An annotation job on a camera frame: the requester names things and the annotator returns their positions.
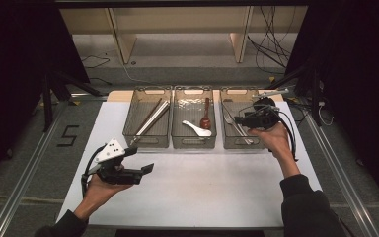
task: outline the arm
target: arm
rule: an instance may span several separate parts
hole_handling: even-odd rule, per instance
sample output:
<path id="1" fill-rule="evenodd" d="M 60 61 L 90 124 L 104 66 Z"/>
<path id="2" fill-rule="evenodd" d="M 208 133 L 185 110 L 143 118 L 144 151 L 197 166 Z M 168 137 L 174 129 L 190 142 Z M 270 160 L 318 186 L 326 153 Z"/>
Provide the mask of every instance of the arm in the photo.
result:
<path id="1" fill-rule="evenodd" d="M 279 122 L 269 130 L 250 129 L 248 133 L 262 140 L 281 167 L 284 236 L 345 236 L 326 196 L 321 191 L 313 191 L 307 177 L 300 173 L 289 148 L 285 127 Z"/>
<path id="2" fill-rule="evenodd" d="M 44 226 L 35 236 L 42 237 L 79 237 L 88 226 L 88 219 L 100 206 L 116 193 L 130 188 L 131 185 L 110 185 L 98 175 L 93 175 L 88 190 L 75 211 L 68 210 L 54 226 Z"/>

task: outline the clear tray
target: clear tray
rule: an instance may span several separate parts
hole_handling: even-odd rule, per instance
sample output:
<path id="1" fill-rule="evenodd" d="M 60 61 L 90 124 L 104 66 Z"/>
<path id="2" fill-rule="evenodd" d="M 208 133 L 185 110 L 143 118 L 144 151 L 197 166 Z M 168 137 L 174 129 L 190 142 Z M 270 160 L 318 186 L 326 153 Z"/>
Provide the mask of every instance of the clear tray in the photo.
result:
<path id="1" fill-rule="evenodd" d="M 234 116 L 243 116 L 244 112 L 254 112 L 253 102 L 255 99 L 252 96 L 257 94 L 258 88 L 226 87 L 220 89 L 220 115 L 225 149 L 264 149 L 264 145 L 257 136 L 250 136 L 247 133 L 247 127 L 240 126 L 248 134 L 247 137 L 242 136 L 224 118 L 225 113 L 229 113 L 233 118 Z"/>
<path id="2" fill-rule="evenodd" d="M 213 90 L 210 86 L 177 86 L 174 89 L 172 141 L 176 149 L 213 149 L 217 136 Z M 200 127 L 204 117 L 205 99 L 209 98 L 208 117 L 211 122 L 211 136 L 198 136 L 187 120 Z"/>
<path id="3" fill-rule="evenodd" d="M 168 148 L 170 127 L 170 87 L 137 87 L 133 92 L 122 135 L 128 146 L 147 148 Z M 165 102 L 168 108 L 158 116 L 146 132 L 136 136 L 141 126 Z"/>

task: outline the white spoon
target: white spoon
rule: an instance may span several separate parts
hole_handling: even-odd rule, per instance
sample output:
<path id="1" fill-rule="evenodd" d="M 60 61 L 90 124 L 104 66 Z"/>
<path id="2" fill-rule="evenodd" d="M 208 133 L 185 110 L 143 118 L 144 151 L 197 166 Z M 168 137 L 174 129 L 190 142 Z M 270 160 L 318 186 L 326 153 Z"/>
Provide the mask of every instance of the white spoon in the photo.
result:
<path id="1" fill-rule="evenodd" d="M 183 124 L 185 125 L 188 125 L 190 127 L 192 127 L 192 129 L 196 132 L 196 134 L 198 136 L 211 136 L 211 131 L 210 130 L 207 130 L 207 129 L 202 129 L 192 123 L 190 123 L 189 121 L 187 120 L 183 120 Z"/>

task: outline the wire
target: wire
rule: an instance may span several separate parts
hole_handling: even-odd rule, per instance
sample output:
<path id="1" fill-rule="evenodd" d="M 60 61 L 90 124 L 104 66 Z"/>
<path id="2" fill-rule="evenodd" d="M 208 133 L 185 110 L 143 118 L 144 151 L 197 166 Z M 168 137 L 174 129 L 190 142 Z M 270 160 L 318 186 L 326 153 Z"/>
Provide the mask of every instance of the wire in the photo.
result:
<path id="1" fill-rule="evenodd" d="M 107 83 L 107 84 L 110 85 L 110 86 L 113 85 L 113 83 L 108 82 L 108 81 L 106 81 L 106 80 L 104 80 L 104 79 L 101 79 L 101 78 L 99 78 L 99 77 L 91 77 L 91 78 L 89 78 L 89 79 L 90 79 L 90 80 L 99 80 L 99 81 L 102 81 L 102 82 Z"/>
<path id="2" fill-rule="evenodd" d="M 91 168 L 91 164 L 92 164 L 92 161 L 94 160 L 94 158 L 97 156 L 98 153 L 100 153 L 102 150 L 104 150 L 104 148 L 106 147 L 107 145 L 103 145 L 101 146 L 100 148 L 98 148 L 94 154 L 91 156 L 91 158 L 89 159 L 88 161 L 88 165 L 86 166 L 85 168 L 85 173 L 82 175 L 82 179 L 81 179 L 81 184 L 82 184 L 82 196 L 83 198 L 85 197 L 85 193 L 86 191 L 88 190 L 88 187 L 87 187 L 87 182 L 88 182 L 88 177 L 90 176 L 90 174 L 88 174 L 89 172 L 89 168 Z"/>
<path id="3" fill-rule="evenodd" d="M 294 109 L 297 109 L 300 113 L 301 113 L 301 115 L 303 116 L 301 119 L 299 119 L 299 120 L 296 120 L 296 119 L 294 119 L 295 121 L 302 121 L 306 116 L 303 114 L 303 110 L 301 110 L 300 108 L 298 108 L 298 107 L 296 107 L 296 106 L 292 106 L 292 108 L 294 108 Z"/>
<path id="4" fill-rule="evenodd" d="M 290 120 L 290 118 L 288 117 L 288 115 L 284 112 L 279 112 L 280 114 L 283 114 L 287 117 L 288 121 L 290 122 L 290 127 L 291 127 L 291 130 L 290 128 L 288 127 L 287 123 L 284 121 L 284 119 L 282 119 L 280 116 L 278 116 L 280 118 L 280 121 L 282 122 L 282 124 L 285 126 L 285 128 L 287 129 L 288 131 L 288 135 L 290 137 L 290 141 L 291 141 L 291 153 L 293 155 L 293 158 L 295 161 L 297 161 L 297 159 L 295 159 L 295 152 L 296 152 L 296 140 L 295 140 L 295 135 L 294 135 L 294 128 L 293 128 L 293 124 Z"/>
<path id="5" fill-rule="evenodd" d="M 279 66 L 286 68 L 286 66 L 284 65 L 283 59 L 288 61 L 289 55 L 291 54 L 291 52 L 289 52 L 288 50 L 283 48 L 280 43 L 285 39 L 285 37 L 290 32 L 290 29 L 291 29 L 292 24 L 294 22 L 296 7 L 294 7 L 293 15 L 291 18 L 291 22 L 288 26 L 287 32 L 285 33 L 285 35 L 280 40 L 278 40 L 276 38 L 275 32 L 274 32 L 274 17 L 275 17 L 276 7 L 272 6 L 270 8 L 270 10 L 268 11 L 267 16 L 265 15 L 263 7 L 260 7 L 260 9 L 261 9 L 261 12 L 263 14 L 263 17 L 264 17 L 264 20 L 266 23 L 265 36 L 262 39 L 261 43 L 254 42 L 251 39 L 251 37 L 248 36 L 248 40 L 251 42 L 251 44 L 257 50 L 257 54 L 255 57 L 255 63 L 258 66 L 258 68 L 263 72 L 270 73 L 270 74 L 284 74 L 284 73 L 280 73 L 280 72 L 271 72 L 271 71 L 265 70 L 263 67 L 260 67 L 260 65 L 258 64 L 258 55 L 259 55 L 259 53 L 261 53 L 263 55 L 263 65 L 265 65 L 265 56 L 266 56 L 267 58 L 269 58 L 270 60 L 272 60 L 273 62 L 278 64 Z M 266 39 L 267 39 L 268 46 L 263 46 Z M 277 59 L 274 58 L 273 56 L 269 55 L 268 54 L 269 52 L 275 54 L 277 56 Z"/>
<path id="6" fill-rule="evenodd" d="M 100 63 L 100 64 L 97 64 L 97 65 L 95 65 L 95 66 L 92 66 L 92 67 L 90 67 L 90 66 L 85 66 L 85 68 L 96 68 L 96 67 L 99 67 L 99 66 L 101 66 L 101 65 L 104 65 L 104 64 L 106 64 L 107 62 L 110 61 L 110 59 L 107 58 L 107 57 L 98 57 L 98 56 L 95 56 L 95 55 L 89 55 L 89 56 L 85 57 L 84 59 L 82 59 L 82 62 L 88 60 L 88 58 L 91 58 L 91 57 L 95 57 L 95 58 L 102 59 L 102 60 L 105 60 L 105 61 L 102 62 L 102 63 Z"/>
<path id="7" fill-rule="evenodd" d="M 121 65 L 124 68 L 125 74 L 127 75 L 128 79 L 130 79 L 131 81 L 134 81 L 134 82 L 143 82 L 143 83 L 147 83 L 147 84 L 151 84 L 151 85 L 155 85 L 155 86 L 162 86 L 162 85 L 157 84 L 157 83 L 153 83 L 153 82 L 149 82 L 149 81 L 144 81 L 144 80 L 138 80 L 138 79 L 131 78 L 130 75 L 128 74 L 127 68 L 124 66 L 124 64 L 121 63 Z"/>
<path id="8" fill-rule="evenodd" d="M 323 107 L 323 106 L 320 106 L 320 107 L 319 107 L 319 117 L 320 117 L 322 123 L 323 123 L 324 125 L 332 125 L 332 123 L 334 123 L 334 117 L 331 118 L 331 122 L 330 122 L 330 123 L 326 123 L 325 120 L 322 118 L 322 115 L 321 115 L 321 109 L 322 109 L 322 107 Z"/>
<path id="9" fill-rule="evenodd" d="M 297 109 L 300 109 L 302 111 L 307 111 L 307 112 L 312 111 L 312 106 L 310 106 L 310 105 L 303 105 L 300 103 L 296 103 L 293 100 L 288 99 L 288 98 L 284 98 L 284 101 L 288 104 L 289 107 L 295 107 Z"/>

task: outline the white tabletop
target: white tabletop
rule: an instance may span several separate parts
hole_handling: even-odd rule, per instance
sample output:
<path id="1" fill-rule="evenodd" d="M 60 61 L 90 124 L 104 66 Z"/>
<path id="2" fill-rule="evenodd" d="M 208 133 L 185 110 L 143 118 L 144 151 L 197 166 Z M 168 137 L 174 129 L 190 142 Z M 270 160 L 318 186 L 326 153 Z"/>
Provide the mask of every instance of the white tabletop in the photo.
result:
<path id="1" fill-rule="evenodd" d="M 310 163 L 290 109 L 276 102 L 288 114 L 297 142 L 300 171 L 314 190 L 321 186 Z M 97 148 L 113 137 L 127 147 L 122 136 L 128 102 L 105 102 L 101 106 L 78 170 L 59 214 L 74 210 L 82 199 L 80 179 Z M 215 116 L 220 118 L 218 105 Z M 98 209 L 90 225 L 111 228 L 220 229 L 282 227 L 283 179 L 278 163 L 267 150 L 225 150 L 221 120 L 217 120 L 214 149 L 145 150 L 126 157 L 127 169 L 154 163 L 153 172 L 140 185 L 120 192 Z"/>

